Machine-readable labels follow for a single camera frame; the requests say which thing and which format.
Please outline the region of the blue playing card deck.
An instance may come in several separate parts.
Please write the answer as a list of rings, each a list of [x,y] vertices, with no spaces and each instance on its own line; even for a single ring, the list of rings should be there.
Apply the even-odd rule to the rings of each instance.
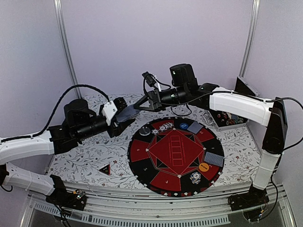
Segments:
[[[130,105],[116,116],[116,120],[117,122],[125,122],[135,117],[140,111],[135,109],[134,105]]]

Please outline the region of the white blue chip stack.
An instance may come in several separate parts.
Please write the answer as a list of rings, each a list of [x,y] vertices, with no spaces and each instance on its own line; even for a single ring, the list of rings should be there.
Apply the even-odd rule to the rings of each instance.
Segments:
[[[199,172],[193,172],[189,179],[192,184],[199,184],[201,182],[201,174]]]

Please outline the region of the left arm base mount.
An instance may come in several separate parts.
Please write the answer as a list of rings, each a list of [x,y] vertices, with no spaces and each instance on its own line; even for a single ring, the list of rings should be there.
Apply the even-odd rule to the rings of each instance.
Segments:
[[[84,211],[87,197],[83,190],[76,189],[73,192],[68,192],[66,189],[55,189],[51,195],[46,196],[45,200],[59,207]]]

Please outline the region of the blue small blind button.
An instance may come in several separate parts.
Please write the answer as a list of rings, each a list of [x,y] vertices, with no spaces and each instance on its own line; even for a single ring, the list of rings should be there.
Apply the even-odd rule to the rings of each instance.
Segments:
[[[180,126],[179,126],[181,129],[183,129],[183,130],[186,130],[188,127],[189,127],[189,125],[187,124],[187,123],[181,123],[180,124]]]

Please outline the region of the blue card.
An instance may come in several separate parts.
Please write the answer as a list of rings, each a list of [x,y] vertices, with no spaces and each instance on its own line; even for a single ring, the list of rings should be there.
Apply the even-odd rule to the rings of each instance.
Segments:
[[[196,121],[194,121],[188,128],[187,130],[191,133],[194,134],[198,134],[200,132],[200,130],[203,128],[204,126]]]
[[[208,164],[223,167],[224,156],[220,156],[211,152],[206,152],[204,161]]]

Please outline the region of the white blue chip row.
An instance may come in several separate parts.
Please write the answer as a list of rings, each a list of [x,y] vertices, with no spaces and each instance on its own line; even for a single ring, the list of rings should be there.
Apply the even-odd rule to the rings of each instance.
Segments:
[[[152,132],[152,134],[159,134],[160,132],[164,132],[164,131],[172,129],[173,127],[174,127],[173,123],[167,122],[167,123],[160,125],[157,129],[156,128],[153,129],[151,132]]]

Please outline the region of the black dealer button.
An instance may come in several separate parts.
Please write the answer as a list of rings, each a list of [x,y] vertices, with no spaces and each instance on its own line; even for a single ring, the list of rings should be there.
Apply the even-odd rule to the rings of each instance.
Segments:
[[[141,136],[148,136],[151,133],[151,129],[147,126],[143,126],[139,129],[139,134]]]

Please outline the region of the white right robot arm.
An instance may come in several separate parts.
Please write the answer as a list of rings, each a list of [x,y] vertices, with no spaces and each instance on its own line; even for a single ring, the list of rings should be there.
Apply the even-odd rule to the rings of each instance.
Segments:
[[[285,149],[287,117],[281,98],[274,100],[260,98],[252,94],[229,90],[212,83],[199,85],[193,67],[189,63],[177,64],[169,69],[172,87],[161,89],[157,77],[144,72],[144,95],[132,107],[118,115],[121,122],[130,120],[138,111],[159,112],[168,107],[192,105],[208,111],[218,128],[231,127],[230,122],[243,118],[249,127],[258,126],[263,136],[259,136],[260,164],[252,182],[252,189],[245,195],[248,206],[255,206],[263,199],[262,190],[268,185],[276,171]]]

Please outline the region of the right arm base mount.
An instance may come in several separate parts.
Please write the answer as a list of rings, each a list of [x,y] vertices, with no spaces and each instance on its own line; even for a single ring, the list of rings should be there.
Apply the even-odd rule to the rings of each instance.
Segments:
[[[259,221],[268,208],[269,198],[267,194],[247,192],[232,194],[228,198],[228,204],[232,211],[241,210],[244,218],[249,222]]]

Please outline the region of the orange big blind button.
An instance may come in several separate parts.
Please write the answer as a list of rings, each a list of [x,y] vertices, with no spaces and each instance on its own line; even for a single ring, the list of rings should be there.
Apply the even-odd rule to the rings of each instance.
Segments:
[[[209,165],[205,162],[203,162],[199,165],[199,170],[201,172],[207,172],[209,170],[209,168],[210,168]]]

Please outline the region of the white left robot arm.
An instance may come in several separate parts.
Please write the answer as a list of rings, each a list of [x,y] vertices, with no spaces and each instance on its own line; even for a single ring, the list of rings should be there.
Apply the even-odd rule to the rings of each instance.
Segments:
[[[70,194],[57,176],[40,175],[19,168],[13,160],[67,153],[82,141],[102,132],[110,137],[120,135],[125,126],[116,121],[116,115],[127,107],[122,97],[100,106],[99,113],[88,107],[85,99],[76,99],[64,106],[65,119],[61,125],[49,127],[42,134],[26,135],[20,139],[3,139],[0,143],[0,183],[39,192],[52,198],[60,205],[70,202]]]

